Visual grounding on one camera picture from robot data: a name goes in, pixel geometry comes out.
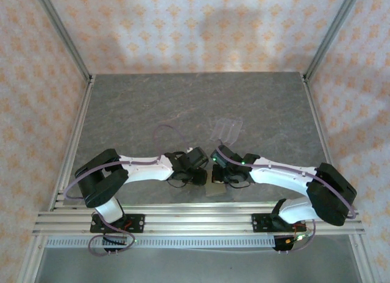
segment patterned wallpaper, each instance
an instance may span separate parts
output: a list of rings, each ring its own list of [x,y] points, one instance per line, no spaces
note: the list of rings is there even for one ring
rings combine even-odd
[[[94,74],[300,71],[342,0],[52,0]]]
[[[85,82],[37,0],[0,0],[0,281],[46,210]]]
[[[331,155],[390,282],[390,0],[358,0],[311,83]]]

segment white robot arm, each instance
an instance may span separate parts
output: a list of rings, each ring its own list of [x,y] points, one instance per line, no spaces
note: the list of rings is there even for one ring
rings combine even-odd
[[[101,169],[78,181],[86,206],[96,208],[107,223],[113,223],[124,215],[114,197],[123,184],[143,180],[180,180],[203,186],[207,180],[207,172],[201,167],[208,158],[200,147],[186,153],[165,153],[153,158],[120,156],[115,149],[107,149],[79,168],[75,177],[77,179],[87,171],[113,161],[119,164],[105,168],[110,175],[105,176]]]
[[[329,224],[341,226],[349,212],[346,204],[351,205],[356,197],[356,190],[327,163],[319,167],[298,167],[250,153],[242,158],[224,145],[220,145],[211,158],[216,163],[213,166],[213,180],[217,176],[219,182],[224,183],[248,181],[272,184],[302,194],[302,198],[280,200],[274,209],[276,218],[290,225],[301,220],[321,218]],[[325,181],[332,189],[319,180]]]

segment gray marble tabletop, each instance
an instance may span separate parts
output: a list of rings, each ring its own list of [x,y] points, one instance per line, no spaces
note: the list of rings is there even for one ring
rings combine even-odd
[[[217,146],[211,132],[220,118],[243,122],[231,146],[241,156],[255,153],[300,166],[325,161],[297,72],[98,75],[71,180],[76,169],[107,148],[126,156],[157,156],[152,133],[159,124],[177,127],[190,146],[201,146],[210,155]],[[161,130],[158,140],[165,152],[185,149],[173,130]],[[204,187],[176,189],[163,181],[142,181],[124,185],[116,197],[122,204],[160,204],[277,201],[299,194],[254,184],[206,197]]]

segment aluminum frame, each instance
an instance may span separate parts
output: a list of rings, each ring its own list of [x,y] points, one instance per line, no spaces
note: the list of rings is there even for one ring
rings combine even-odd
[[[339,12],[333,20],[324,40],[319,46],[316,55],[308,67],[305,75],[302,75],[303,85],[308,97],[310,108],[319,133],[322,148],[327,162],[332,163],[326,139],[324,138],[321,122],[317,115],[317,109],[311,96],[310,80],[313,78],[321,61],[325,57],[328,48],[341,28],[347,15],[356,0],[344,0]],[[85,95],[82,99],[76,121],[73,126],[71,139],[66,148],[65,158],[58,176],[55,191],[53,193],[48,212],[40,212],[34,227],[33,236],[17,282],[33,282],[43,256],[44,246],[50,235],[65,234],[67,236],[90,236],[89,225],[91,209],[83,205],[64,205],[62,192],[68,184],[70,171],[76,155],[77,145],[83,127],[85,115],[93,89],[95,76],[90,76],[82,57],[74,46],[68,32],[50,0],[39,0],[48,14],[55,30],[60,35],[67,50],[76,62],[80,73],[88,80]],[[139,205],[124,207],[125,212],[142,212],[147,214],[145,233],[142,236],[172,236],[176,235],[223,235],[253,237],[250,215],[255,212],[271,212],[275,203],[213,203],[213,204],[166,204],[166,205]],[[319,235],[348,234],[350,237],[355,260],[360,272],[362,282],[378,282],[377,269],[371,262],[371,255],[367,250],[367,239],[359,216],[357,220],[347,221],[340,227],[334,227],[324,222],[317,224]]]
[[[91,75],[88,72],[88,69],[85,66],[85,63],[84,63],[82,57],[80,56],[79,51],[77,50],[71,37],[69,36],[68,31],[66,30],[65,26],[63,25],[59,14],[55,10],[53,3],[51,2],[51,0],[38,0],[38,1],[42,5],[43,9],[45,10],[48,18],[50,19],[50,22],[52,23],[52,25],[53,25],[55,31],[58,33],[59,37],[61,38],[61,40],[62,40],[63,44],[65,45],[66,49],[68,50],[70,56],[73,58],[81,75],[84,77],[84,79],[86,81],[88,81],[90,79]]]
[[[76,156],[77,146],[79,145],[79,140],[81,136],[81,131],[83,128],[85,115],[87,114],[88,104],[90,103],[92,89],[94,85],[96,76],[92,75],[91,79],[87,83],[87,87],[84,92],[84,96],[79,105],[79,110],[77,112],[76,120],[73,124],[73,129],[71,133],[71,137],[69,139],[68,145],[65,150],[65,157],[62,161],[62,165],[60,168],[60,173],[57,178],[57,182],[55,184],[55,188],[49,203],[48,211],[52,211],[54,208],[55,201],[57,199],[57,195],[60,191],[62,191],[69,183],[70,174],[72,171],[72,166],[74,162],[74,157]]]
[[[314,77],[319,65],[325,58],[325,55],[329,50],[329,47],[332,45],[333,40],[337,36],[338,31],[340,30],[344,21],[347,19],[348,14],[353,8],[353,6],[355,5],[355,3],[356,0],[344,0],[342,2],[340,9],[338,10],[334,20],[330,24],[330,27],[327,33],[325,34],[324,39],[319,45],[318,50],[314,55],[314,58],[309,64],[309,67],[305,73],[305,79],[307,80],[308,83],[310,83],[310,80]]]

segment purple cable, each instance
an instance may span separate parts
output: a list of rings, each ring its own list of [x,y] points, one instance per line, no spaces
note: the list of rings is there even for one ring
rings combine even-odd
[[[163,155],[163,152],[159,146],[159,143],[157,141],[157,131],[163,127],[167,127],[167,128],[170,128],[172,130],[174,130],[179,136],[180,138],[182,139],[182,141],[186,144],[187,148],[190,148],[184,135],[178,130],[176,129],[175,127],[171,126],[171,125],[168,125],[168,124],[161,124],[161,125],[158,125],[156,127],[156,129],[154,130],[153,132],[153,141],[154,141],[154,144],[158,150],[158,153],[160,154],[155,160],[153,161],[148,161],[148,162],[144,162],[144,161],[133,161],[133,162],[130,162],[130,161],[115,161],[115,162],[110,162],[110,163],[106,163],[106,164],[102,164],[100,166],[97,166],[97,167],[94,167],[93,169],[90,169],[88,170],[87,172],[83,173],[81,176],[77,177],[74,181],[72,181],[70,184],[68,184],[68,186],[65,188],[65,190],[63,191],[63,195],[64,195],[64,198],[66,200],[74,200],[74,201],[81,201],[81,200],[84,200],[83,197],[70,197],[68,196],[68,192],[71,188],[74,187],[74,185],[76,185],[79,181],[81,181],[83,178],[85,178],[86,176],[90,175],[91,173],[94,173],[94,172],[97,172],[98,170],[101,170],[101,169],[104,169],[106,167],[110,167],[110,166],[117,166],[117,165],[120,165],[120,164],[134,164],[136,166],[151,166],[153,164],[156,164],[159,162],[159,160],[161,159],[161,156]]]
[[[160,143],[157,140],[157,132],[159,131],[159,129],[161,129],[163,127],[170,128],[170,129],[174,130],[180,136],[180,138],[184,142],[184,144],[187,146],[187,149],[190,149],[190,146],[188,145],[187,140],[185,139],[184,135],[178,129],[176,129],[175,127],[173,127],[171,125],[168,125],[168,124],[158,125],[156,127],[156,129],[154,129],[154,131],[153,131],[153,143],[156,146],[156,149],[158,150],[158,153],[160,154],[160,157],[159,157],[158,160],[160,160],[161,155],[163,154],[163,151],[161,150]]]
[[[70,196],[68,196],[69,190],[72,187],[74,187],[75,184],[77,184],[79,181],[81,181],[83,178],[90,175],[91,173],[97,172],[98,170],[104,169],[106,167],[118,166],[120,164],[130,164],[130,161],[115,161],[115,162],[105,163],[105,164],[102,164],[101,166],[97,166],[97,167],[94,167],[93,169],[86,171],[82,175],[78,176],[72,183],[68,184],[68,186],[63,191],[64,198],[67,200],[76,200],[76,201],[84,200],[83,197],[70,197]]]
[[[227,160],[228,162],[230,162],[232,164],[236,164],[237,166],[246,166],[246,167],[257,168],[257,169],[268,169],[269,168],[268,165],[262,165],[262,164],[241,164],[240,162],[236,162],[236,161],[230,159],[229,157],[225,156],[225,154],[223,154],[221,152],[219,147],[217,147],[216,150],[225,160]],[[310,177],[310,178],[320,182],[328,190],[330,190],[338,199],[340,199],[340,201],[348,208],[348,210],[351,212],[352,215],[351,216],[347,216],[347,218],[349,218],[349,219],[355,219],[356,218],[356,212],[355,212],[355,210],[353,210],[352,206],[349,205],[347,200],[342,195],[340,195],[340,193],[337,192],[331,185],[329,185],[326,181],[324,181],[322,178],[319,178],[316,175],[312,175],[311,173],[308,173],[308,172],[305,172],[305,171],[302,171],[302,170],[298,170],[298,169],[291,169],[291,168],[286,167],[286,166],[272,165],[271,168],[273,168],[273,169],[282,169],[282,170],[285,170],[287,172],[298,173],[299,175],[304,173],[306,176],[308,176],[308,177]]]
[[[105,226],[107,226],[108,228],[111,228],[112,230],[115,230],[117,232],[121,232],[121,233],[127,234],[128,236],[132,237],[133,241],[131,243],[129,243],[127,246],[125,246],[124,248],[120,249],[119,251],[116,250],[115,253],[118,254],[118,253],[121,253],[123,251],[127,251],[135,243],[135,236],[131,232],[128,232],[126,230],[121,230],[119,228],[116,228],[116,227],[110,225],[107,221],[104,220],[103,216],[98,211],[96,211],[96,212],[99,215],[100,219],[102,220],[102,222],[104,223]],[[91,248],[92,241],[94,239],[97,239],[98,237],[105,237],[105,238],[109,237],[109,238],[112,238],[112,239],[120,238],[119,236],[111,236],[111,235],[106,235],[106,234],[98,234],[98,235],[92,237],[90,239],[90,242],[88,243],[88,251],[92,255],[94,255],[96,257],[104,257],[104,256],[109,256],[111,254],[111,251],[109,251],[107,253],[97,253],[97,252],[92,250],[92,248]]]

